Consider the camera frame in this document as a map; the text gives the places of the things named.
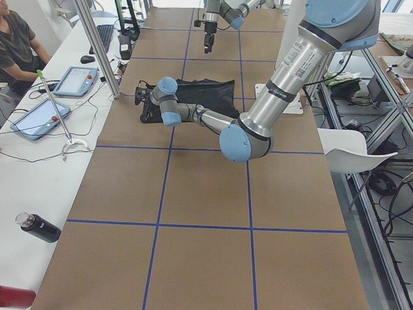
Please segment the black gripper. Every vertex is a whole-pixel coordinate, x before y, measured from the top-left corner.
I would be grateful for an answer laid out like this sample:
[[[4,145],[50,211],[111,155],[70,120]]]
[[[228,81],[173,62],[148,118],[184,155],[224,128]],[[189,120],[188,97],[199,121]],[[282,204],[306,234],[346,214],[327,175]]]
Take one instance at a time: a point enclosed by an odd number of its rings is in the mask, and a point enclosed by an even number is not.
[[[214,39],[215,39],[215,33],[217,32],[217,23],[216,22],[210,22],[210,21],[204,21],[204,31],[205,31],[205,36],[204,36],[204,53],[208,54],[210,52],[210,47],[209,45],[214,44]]]
[[[154,88],[154,85],[150,85],[147,82],[139,82],[134,93],[135,106],[138,106],[140,103],[144,103],[144,106],[153,108],[154,104],[150,99],[150,94]]]

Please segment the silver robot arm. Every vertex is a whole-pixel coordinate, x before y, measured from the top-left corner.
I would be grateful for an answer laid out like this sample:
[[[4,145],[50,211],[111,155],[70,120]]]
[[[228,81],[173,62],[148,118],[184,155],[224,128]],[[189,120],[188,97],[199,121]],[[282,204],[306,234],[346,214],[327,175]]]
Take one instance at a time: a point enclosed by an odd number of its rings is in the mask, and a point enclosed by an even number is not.
[[[167,76],[146,92],[136,90],[136,103],[144,103],[141,122],[168,127],[196,122],[219,135],[226,159],[261,158],[273,146],[274,123],[327,54],[376,44],[380,10],[379,1],[306,1],[297,39],[247,112],[234,119],[200,104],[180,102],[177,81]]]
[[[217,23],[219,17],[222,17],[230,27],[239,30],[245,21],[245,18],[250,11],[265,1],[243,1],[237,8],[232,8],[224,0],[208,0],[206,3],[206,12],[203,14],[203,19],[199,17],[194,21],[195,27],[200,27],[204,24],[204,53],[210,53],[214,45],[214,36],[217,32]]]

